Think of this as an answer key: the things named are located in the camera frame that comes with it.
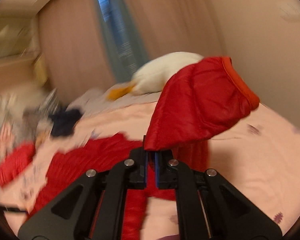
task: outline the brown curtain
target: brown curtain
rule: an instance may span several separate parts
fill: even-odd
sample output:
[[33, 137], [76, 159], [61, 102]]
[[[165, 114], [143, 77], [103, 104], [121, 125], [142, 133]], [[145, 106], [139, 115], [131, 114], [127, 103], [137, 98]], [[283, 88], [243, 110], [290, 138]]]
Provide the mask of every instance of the brown curtain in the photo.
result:
[[224, 53], [206, 0], [125, 0], [151, 58], [175, 51]]
[[65, 103], [115, 83], [95, 10], [95, 0], [51, 0], [38, 14], [50, 81]]

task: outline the dark blue cloth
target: dark blue cloth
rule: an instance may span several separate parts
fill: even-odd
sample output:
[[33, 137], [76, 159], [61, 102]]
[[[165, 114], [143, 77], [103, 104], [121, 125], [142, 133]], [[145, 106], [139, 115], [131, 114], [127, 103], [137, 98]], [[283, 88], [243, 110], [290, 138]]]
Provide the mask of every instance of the dark blue cloth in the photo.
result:
[[70, 136], [74, 133], [74, 126], [80, 120], [82, 114], [79, 109], [61, 110], [56, 114], [49, 115], [53, 121], [51, 136]]

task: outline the mattress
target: mattress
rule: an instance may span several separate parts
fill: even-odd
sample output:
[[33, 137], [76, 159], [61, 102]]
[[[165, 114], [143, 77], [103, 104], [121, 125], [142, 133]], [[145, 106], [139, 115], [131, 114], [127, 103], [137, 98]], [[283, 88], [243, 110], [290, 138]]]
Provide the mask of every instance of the mattress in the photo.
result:
[[[33, 163], [7, 187], [0, 188], [0, 203], [31, 211], [37, 194], [46, 184], [45, 174], [57, 151], [67, 152], [84, 145], [91, 137], [108, 137], [118, 132], [125, 133], [128, 139], [142, 140], [155, 105], [156, 102], [135, 103], [89, 114], [78, 122], [72, 137], [48, 139]], [[300, 130], [260, 104], [249, 117], [212, 138], [210, 151], [210, 167], [273, 219], [285, 234], [300, 215]], [[17, 234], [25, 217], [10, 213], [6, 218]], [[177, 234], [176, 203], [150, 198], [142, 239]]]

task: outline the metal screw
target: metal screw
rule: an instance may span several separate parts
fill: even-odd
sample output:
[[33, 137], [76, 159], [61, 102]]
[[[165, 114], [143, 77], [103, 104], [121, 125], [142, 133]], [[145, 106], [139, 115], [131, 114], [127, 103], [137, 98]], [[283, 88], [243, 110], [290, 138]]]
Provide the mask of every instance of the metal screw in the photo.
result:
[[132, 166], [132, 165], [134, 164], [134, 160], [132, 160], [132, 159], [127, 159], [127, 160], [125, 160], [123, 163], [124, 163], [124, 165], [126, 165], [126, 166]]
[[170, 166], [177, 166], [179, 164], [178, 160], [172, 159], [168, 161]]
[[94, 177], [96, 174], [97, 174], [97, 172], [95, 170], [93, 170], [93, 169], [87, 170], [87, 172], [86, 172], [86, 175], [89, 178]]
[[217, 175], [217, 171], [214, 170], [214, 169], [208, 169], [207, 174], [208, 174], [209, 177], [214, 177], [214, 176]]

